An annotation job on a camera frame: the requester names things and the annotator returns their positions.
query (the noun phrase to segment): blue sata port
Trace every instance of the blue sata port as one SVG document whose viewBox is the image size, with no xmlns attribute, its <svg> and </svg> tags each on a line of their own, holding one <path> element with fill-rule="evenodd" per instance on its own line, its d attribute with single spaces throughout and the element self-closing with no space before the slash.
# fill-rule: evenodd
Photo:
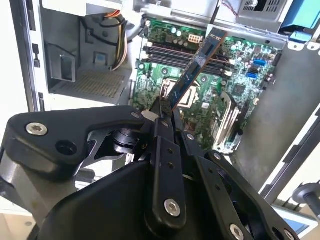
<svg viewBox="0 0 320 240">
<path fill-rule="evenodd" d="M 256 59 L 253 61 L 253 64 L 264 67 L 267 64 L 267 62 L 263 59 Z"/>
<path fill-rule="evenodd" d="M 258 78 L 258 74 L 256 74 L 256 73 L 247 73 L 246 74 L 246 76 L 248 77 L 248 78 L 252 78 L 252 79 L 256 79 L 256 78 Z"/>
</svg>

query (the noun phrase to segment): silver bolt head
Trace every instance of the silver bolt head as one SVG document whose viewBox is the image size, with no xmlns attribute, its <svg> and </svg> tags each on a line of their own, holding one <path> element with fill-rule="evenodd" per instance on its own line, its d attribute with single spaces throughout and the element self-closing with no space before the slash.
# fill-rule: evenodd
<svg viewBox="0 0 320 240">
<path fill-rule="evenodd" d="M 244 233 L 241 231 L 241 229 L 237 225 L 231 224 L 230 231 L 236 240 L 244 240 L 245 239 Z"/>
<path fill-rule="evenodd" d="M 294 236 L 287 229 L 284 230 L 284 233 L 290 240 L 295 240 Z"/>
<path fill-rule="evenodd" d="M 164 201 L 164 208 L 168 214 L 173 217 L 179 217 L 181 210 L 179 204 L 173 199 L 167 199 Z"/>
<path fill-rule="evenodd" d="M 136 119 L 139 119 L 139 118 L 140 118 L 139 114 L 136 113 L 136 112 L 134 112 L 134 111 L 131 113 L 131 115 L 132 115 L 133 117 L 135 117 Z"/>
<path fill-rule="evenodd" d="M 188 139 L 190 139 L 190 140 L 195 140 L 194 136 L 192 136 L 190 133 L 188 133 L 186 136 L 187 136 Z"/>
<path fill-rule="evenodd" d="M 38 122 L 32 122 L 29 123 L 26 127 L 25 130 L 31 134 L 31 135 L 35 135 L 35 136 L 44 136 L 47 134 L 48 132 L 48 128 Z"/>
<path fill-rule="evenodd" d="M 218 153 L 215 152 L 213 155 L 216 159 L 221 160 L 221 156 Z"/>
<path fill-rule="evenodd" d="M 161 123 L 162 123 L 162 125 L 164 125 L 164 126 L 166 126 L 166 127 L 169 127 L 169 124 L 168 124 L 167 122 L 162 121 Z"/>
</svg>

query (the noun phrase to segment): motherboard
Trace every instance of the motherboard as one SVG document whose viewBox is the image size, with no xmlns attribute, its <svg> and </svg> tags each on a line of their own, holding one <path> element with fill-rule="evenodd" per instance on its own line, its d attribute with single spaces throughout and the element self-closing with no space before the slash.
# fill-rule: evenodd
<svg viewBox="0 0 320 240">
<path fill-rule="evenodd" d="M 206 37 L 202 29 L 147 21 L 137 61 L 133 106 L 166 97 Z M 275 83 L 281 50 L 228 36 L 178 104 L 184 130 L 205 150 L 233 153 L 259 97 Z"/>
</svg>

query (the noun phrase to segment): orange wire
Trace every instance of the orange wire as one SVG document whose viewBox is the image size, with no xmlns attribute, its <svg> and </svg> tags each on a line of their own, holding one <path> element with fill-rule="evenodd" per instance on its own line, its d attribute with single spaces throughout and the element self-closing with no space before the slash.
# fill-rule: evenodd
<svg viewBox="0 0 320 240">
<path fill-rule="evenodd" d="M 115 18 L 118 17 L 120 15 L 120 10 L 115 10 L 114 12 L 111 13 L 107 13 L 105 15 L 106 18 Z"/>
</svg>

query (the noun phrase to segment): black mechanical arm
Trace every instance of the black mechanical arm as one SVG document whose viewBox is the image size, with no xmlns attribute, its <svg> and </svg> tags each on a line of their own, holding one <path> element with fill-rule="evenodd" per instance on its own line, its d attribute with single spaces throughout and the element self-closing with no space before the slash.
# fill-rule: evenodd
<svg viewBox="0 0 320 240">
<path fill-rule="evenodd" d="M 134 154 L 77 190 L 81 168 Z M 216 151 L 183 130 L 157 99 L 130 106 L 12 117 L 1 147 L 1 195 L 30 211 L 37 240 L 298 240 Z"/>
</svg>

